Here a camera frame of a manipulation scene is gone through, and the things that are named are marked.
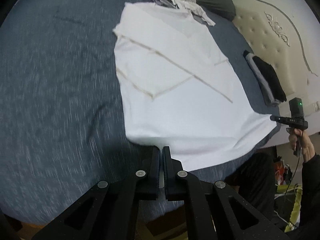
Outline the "person's right hand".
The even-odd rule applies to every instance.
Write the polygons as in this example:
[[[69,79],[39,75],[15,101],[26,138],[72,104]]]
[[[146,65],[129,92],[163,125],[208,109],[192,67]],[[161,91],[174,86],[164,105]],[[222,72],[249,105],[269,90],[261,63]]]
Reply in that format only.
[[[303,155],[303,160],[305,163],[310,161],[315,156],[315,149],[307,134],[307,131],[302,131],[295,128],[287,128],[286,131],[289,133],[289,144],[291,149],[295,150],[297,148],[297,142],[300,140],[300,148]]]

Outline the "right forearm black sleeve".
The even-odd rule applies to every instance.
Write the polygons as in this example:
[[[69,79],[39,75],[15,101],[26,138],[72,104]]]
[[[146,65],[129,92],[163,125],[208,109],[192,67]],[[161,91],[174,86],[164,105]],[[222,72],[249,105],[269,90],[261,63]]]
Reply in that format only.
[[[315,154],[303,163],[300,224],[286,233],[289,239],[319,239],[319,183],[319,155]]]

